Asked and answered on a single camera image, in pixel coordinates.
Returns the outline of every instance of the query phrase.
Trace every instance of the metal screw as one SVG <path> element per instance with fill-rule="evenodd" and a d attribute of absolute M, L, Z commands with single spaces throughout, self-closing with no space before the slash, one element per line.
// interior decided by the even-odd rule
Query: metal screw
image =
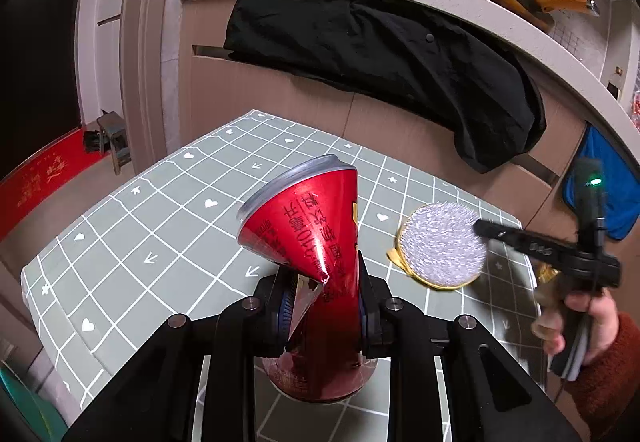
<path fill-rule="evenodd" d="M 251 296 L 242 300 L 242 308 L 245 310 L 256 310 L 260 307 L 260 298 Z"/>
<path fill-rule="evenodd" d="M 465 330 L 473 330 L 478 326 L 478 321 L 476 321 L 476 319 L 471 316 L 460 316 L 460 319 L 458 319 L 458 323 Z"/>
<path fill-rule="evenodd" d="M 404 302 L 399 297 L 390 297 L 385 301 L 385 308 L 392 312 L 398 312 L 404 308 Z"/>
<path fill-rule="evenodd" d="M 172 328 L 182 328 L 186 322 L 187 316 L 182 314 L 174 314 L 166 321 L 166 323 Z"/>

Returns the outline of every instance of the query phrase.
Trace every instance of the brown sleeve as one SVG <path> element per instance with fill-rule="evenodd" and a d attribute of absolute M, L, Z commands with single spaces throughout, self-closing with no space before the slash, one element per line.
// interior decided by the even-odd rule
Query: brown sleeve
<path fill-rule="evenodd" d="M 581 369 L 575 382 L 567 382 L 566 390 L 596 440 L 615 423 L 639 386 L 640 330 L 629 314 L 621 313 L 616 340 Z"/>

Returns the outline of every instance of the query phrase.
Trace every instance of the red doormat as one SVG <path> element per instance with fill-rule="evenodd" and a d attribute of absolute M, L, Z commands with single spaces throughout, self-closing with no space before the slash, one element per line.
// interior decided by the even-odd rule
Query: red doormat
<path fill-rule="evenodd" d="M 46 146 L 0 182 L 0 240 L 42 200 L 102 156 L 85 153 L 82 129 Z"/>

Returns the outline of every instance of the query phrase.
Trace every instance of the can rim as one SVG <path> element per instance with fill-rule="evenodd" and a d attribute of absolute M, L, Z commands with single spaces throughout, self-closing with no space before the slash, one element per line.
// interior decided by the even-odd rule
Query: can rim
<path fill-rule="evenodd" d="M 238 219 L 239 226 L 236 239 L 239 237 L 240 231 L 242 231 L 242 226 L 254 212 L 279 193 L 314 176 L 349 169 L 357 171 L 355 166 L 343 162 L 334 154 L 328 154 L 311 158 L 279 174 L 265 186 L 255 191 L 255 193 L 242 204 L 240 209 L 238 209 L 236 218 Z"/>

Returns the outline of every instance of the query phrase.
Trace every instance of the white heart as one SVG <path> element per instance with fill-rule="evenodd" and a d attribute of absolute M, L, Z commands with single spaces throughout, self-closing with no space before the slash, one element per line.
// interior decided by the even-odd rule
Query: white heart
<path fill-rule="evenodd" d="M 93 332 L 95 325 L 86 317 L 82 320 L 82 332 Z"/>

